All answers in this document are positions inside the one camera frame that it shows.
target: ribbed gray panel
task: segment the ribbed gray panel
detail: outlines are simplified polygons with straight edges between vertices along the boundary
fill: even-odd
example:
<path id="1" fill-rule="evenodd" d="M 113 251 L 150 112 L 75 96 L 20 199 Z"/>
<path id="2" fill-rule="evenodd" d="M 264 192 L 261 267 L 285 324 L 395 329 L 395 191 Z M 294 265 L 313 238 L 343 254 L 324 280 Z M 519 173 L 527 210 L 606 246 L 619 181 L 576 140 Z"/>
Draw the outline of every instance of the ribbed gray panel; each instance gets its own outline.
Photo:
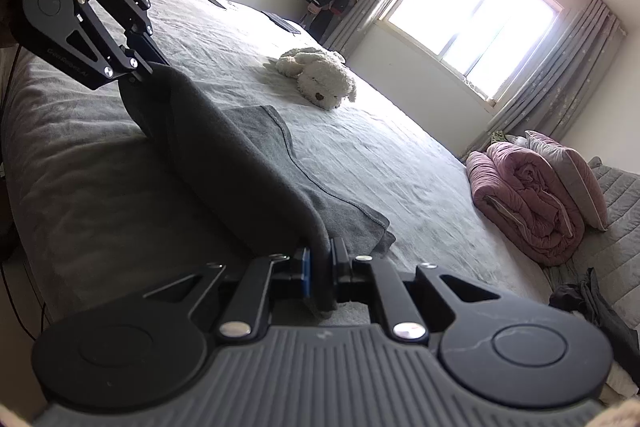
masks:
<path id="1" fill-rule="evenodd" d="M 378 325 L 272 327 L 250 346 L 227 347 L 202 379 L 164 405 L 93 416 L 53 406 L 37 427 L 580 427 L 583 403 L 522 412 L 456 385 L 424 347 L 396 344 Z"/>

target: bed sheet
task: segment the bed sheet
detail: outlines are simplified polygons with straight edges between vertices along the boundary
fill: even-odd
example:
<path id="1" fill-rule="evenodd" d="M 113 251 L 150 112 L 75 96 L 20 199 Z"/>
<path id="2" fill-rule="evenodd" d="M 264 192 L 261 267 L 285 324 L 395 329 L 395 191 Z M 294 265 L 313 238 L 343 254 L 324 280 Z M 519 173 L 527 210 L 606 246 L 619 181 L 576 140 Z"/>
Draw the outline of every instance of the bed sheet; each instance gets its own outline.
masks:
<path id="1" fill-rule="evenodd" d="M 300 162 L 319 180 L 385 214 L 388 258 L 430 261 L 545 302 L 540 267 L 472 204 L 465 167 L 366 82 L 330 112 L 308 103 L 274 60 L 314 45 L 249 7 L 151 0 L 154 39 L 221 108 L 273 105 Z M 115 22 L 101 12 L 110 30 Z M 8 70 L 12 51 L 2 52 Z M 1 127 L 15 222 L 54 317 L 97 305 L 206 262 L 241 267 L 235 238 L 154 153 L 117 86 L 91 92 L 23 51 Z M 354 305 L 333 321 L 365 320 Z"/>

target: plush dog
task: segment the plush dog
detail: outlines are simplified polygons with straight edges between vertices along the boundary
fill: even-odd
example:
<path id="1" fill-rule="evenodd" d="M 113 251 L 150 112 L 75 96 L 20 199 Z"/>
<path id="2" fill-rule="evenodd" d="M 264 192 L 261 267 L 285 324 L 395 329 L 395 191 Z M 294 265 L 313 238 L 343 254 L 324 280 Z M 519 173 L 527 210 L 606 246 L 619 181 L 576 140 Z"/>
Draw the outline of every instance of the plush dog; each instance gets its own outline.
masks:
<path id="1" fill-rule="evenodd" d="M 296 48 L 283 54 L 276 69 L 298 80 L 298 90 L 325 110 L 340 107 L 342 100 L 356 100 L 356 82 L 344 58 L 322 48 Z"/>

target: window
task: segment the window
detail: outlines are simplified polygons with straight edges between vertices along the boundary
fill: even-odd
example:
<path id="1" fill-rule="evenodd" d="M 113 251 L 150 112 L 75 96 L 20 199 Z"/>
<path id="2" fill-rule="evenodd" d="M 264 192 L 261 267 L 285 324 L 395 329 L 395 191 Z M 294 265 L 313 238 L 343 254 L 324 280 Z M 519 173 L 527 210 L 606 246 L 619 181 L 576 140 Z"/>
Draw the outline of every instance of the window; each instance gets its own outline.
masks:
<path id="1" fill-rule="evenodd" d="M 558 12 L 544 0 L 398 0 L 387 20 L 493 102 Z"/>

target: mattress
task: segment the mattress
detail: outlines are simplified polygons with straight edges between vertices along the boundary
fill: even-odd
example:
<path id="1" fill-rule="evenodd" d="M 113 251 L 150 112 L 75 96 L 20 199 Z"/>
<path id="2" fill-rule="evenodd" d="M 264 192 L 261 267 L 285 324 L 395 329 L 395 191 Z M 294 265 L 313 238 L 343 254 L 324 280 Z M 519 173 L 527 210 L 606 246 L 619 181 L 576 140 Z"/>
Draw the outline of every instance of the mattress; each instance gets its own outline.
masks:
<path id="1" fill-rule="evenodd" d="M 588 229 L 574 256 L 549 270 L 554 287 L 593 267 L 600 292 L 630 328 L 640 331 L 640 176 L 590 162 L 607 202 L 606 232 Z"/>
<path id="2" fill-rule="evenodd" d="M 546 302 L 543 271 L 473 206 L 464 166 L 442 145 L 361 79 L 355 103 L 327 112 L 275 71 L 283 52 L 316 44 L 304 30 L 290 34 L 238 4 L 151 2 L 154 39 L 172 65 L 221 108 L 273 105 L 308 171 L 388 217 L 398 269 L 429 261 Z M 13 56 L 2 52 L 5 80 Z M 54 317 L 202 263 L 248 262 L 228 254 L 237 240 L 156 155 L 116 85 L 92 92 L 22 51 L 1 124 L 15 222 Z M 334 315 L 364 319 L 353 305 Z"/>

